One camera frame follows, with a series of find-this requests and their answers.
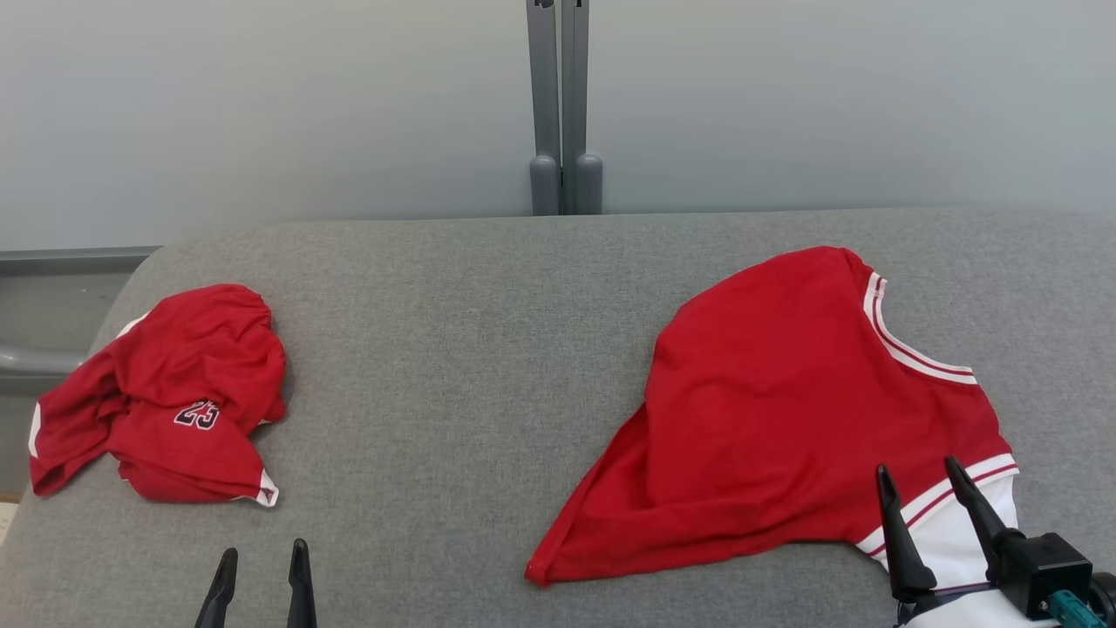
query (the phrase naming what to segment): gray fabric surface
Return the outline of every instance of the gray fabric surface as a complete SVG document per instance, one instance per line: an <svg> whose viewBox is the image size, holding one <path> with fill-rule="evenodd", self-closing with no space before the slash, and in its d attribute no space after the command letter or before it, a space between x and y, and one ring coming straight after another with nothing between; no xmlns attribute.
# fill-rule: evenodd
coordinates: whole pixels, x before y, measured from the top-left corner
<svg viewBox="0 0 1116 628"><path fill-rule="evenodd" d="M0 624L189 626L235 545L229 626L281 626L301 535L321 626L891 626L883 570L841 545L522 579L639 404L675 308L819 243L891 279L895 336L975 369L1022 467L1024 531L1116 570L1114 242L1101 216L911 209L309 223L170 247L95 347L172 292L261 292L290 363L289 415L256 439L279 504L147 503L106 456L27 495L0 550Z"/></svg>

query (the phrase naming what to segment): printed number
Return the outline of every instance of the printed number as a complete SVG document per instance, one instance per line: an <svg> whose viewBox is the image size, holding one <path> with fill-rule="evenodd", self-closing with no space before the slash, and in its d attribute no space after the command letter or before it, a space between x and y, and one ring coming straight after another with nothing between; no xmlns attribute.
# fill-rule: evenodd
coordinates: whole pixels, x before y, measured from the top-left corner
<svg viewBox="0 0 1116 628"><path fill-rule="evenodd" d="M208 431L213 428L220 415L221 410L218 409L217 404L199 402L179 413L179 416L174 417L174 423Z"/></svg>

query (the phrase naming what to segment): gray bracket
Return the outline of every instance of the gray bracket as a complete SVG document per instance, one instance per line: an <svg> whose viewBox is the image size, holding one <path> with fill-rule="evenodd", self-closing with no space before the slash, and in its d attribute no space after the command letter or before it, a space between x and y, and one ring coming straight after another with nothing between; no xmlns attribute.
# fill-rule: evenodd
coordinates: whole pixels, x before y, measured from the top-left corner
<svg viewBox="0 0 1116 628"><path fill-rule="evenodd" d="M557 11L555 0L527 0L536 153L529 170L535 215L561 213Z"/></svg>
<svg viewBox="0 0 1116 628"><path fill-rule="evenodd" d="M604 162L585 152L589 0L561 4L562 211L600 213Z"/></svg>

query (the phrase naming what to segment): white trim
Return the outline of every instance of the white trim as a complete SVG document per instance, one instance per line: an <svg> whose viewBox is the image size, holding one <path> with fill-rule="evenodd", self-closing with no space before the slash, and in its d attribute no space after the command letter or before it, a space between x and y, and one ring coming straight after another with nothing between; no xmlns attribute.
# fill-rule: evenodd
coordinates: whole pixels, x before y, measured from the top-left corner
<svg viewBox="0 0 1116 628"><path fill-rule="evenodd" d="M981 477L990 472L997 473L987 477ZM982 461L975 465L970 465L965 468L965 473L968 473L969 477L973 479L977 486L980 487L989 485L998 480L1018 474L1019 467L1016 466L1016 460L1011 456L1011 454L1000 454L999 456ZM958 500L953 496L953 487L950 485L950 480L946 479L932 486L930 491L926 491L922 495L912 500L906 506L903 506L903 510L901 511L903 513L903 521L907 522L907 528L915 530L920 524L933 516L934 513L941 511L950 502L956 503ZM918 520L911 523L911 520L914 518L918 518ZM857 543L856 547L858 550L867 554L876 551L876 549L883 544L884 529L883 526L879 526L872 534L866 537L864 541Z"/></svg>
<svg viewBox="0 0 1116 628"><path fill-rule="evenodd" d="M124 336L124 335L126 335L126 334L131 332L131 331L132 331L132 328L136 327L136 325L137 325L137 323L140 323L140 321L143 321L144 319L146 319L146 318L147 318L147 313L144 313L144 316L143 316L143 317L140 317L140 318L138 318L138 319L136 319L135 321L132 321L132 322L131 322L131 323L128 323L127 326L124 326L124 329L123 329L123 330L121 330L121 334L116 335L116 338L121 338L122 336Z"/></svg>
<svg viewBox="0 0 1116 628"><path fill-rule="evenodd" d="M42 429L42 409L36 404L35 414L31 415L31 436L27 439L27 451L31 453L32 458L39 457L39 448L35 446L35 441L39 437L40 429Z"/></svg>
<svg viewBox="0 0 1116 628"><path fill-rule="evenodd" d="M876 332L876 337L887 349L887 352L895 359L895 361L914 369L921 374L958 384L975 385L977 378L973 377L973 370L969 367L958 367L954 365L946 365L944 363L939 363L934 360L908 345L896 339L887 331L887 327L884 325L884 289L887 286L887 279L881 277L877 272L873 271L872 277L868 278L868 286L864 292L864 313L868 318L868 322L872 325L872 329Z"/></svg>
<svg viewBox="0 0 1116 628"><path fill-rule="evenodd" d="M276 487L276 483L271 482L267 470L263 470L260 473L260 492L256 495L256 501L270 509L276 505L278 499L279 490Z"/></svg>

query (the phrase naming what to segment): jersey armhole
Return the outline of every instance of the jersey armhole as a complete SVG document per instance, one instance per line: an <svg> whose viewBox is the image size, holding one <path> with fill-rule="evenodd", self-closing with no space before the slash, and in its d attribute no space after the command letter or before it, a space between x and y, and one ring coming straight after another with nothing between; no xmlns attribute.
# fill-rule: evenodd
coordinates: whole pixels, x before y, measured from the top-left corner
<svg viewBox="0 0 1116 628"><path fill-rule="evenodd" d="M884 288L886 286L887 279L873 271L872 276L868 278L868 286L864 293L864 313L865 317L868 318L868 323L872 326L872 329L876 332L876 337L879 338L879 342L883 344L884 348L892 356L892 358L894 358L898 364L932 378L958 384L975 385L977 378L973 377L973 370L969 367L958 367L933 360L930 357L915 351L913 348L903 344L887 331L887 327L884 325L884 312L882 307L884 300Z"/></svg>

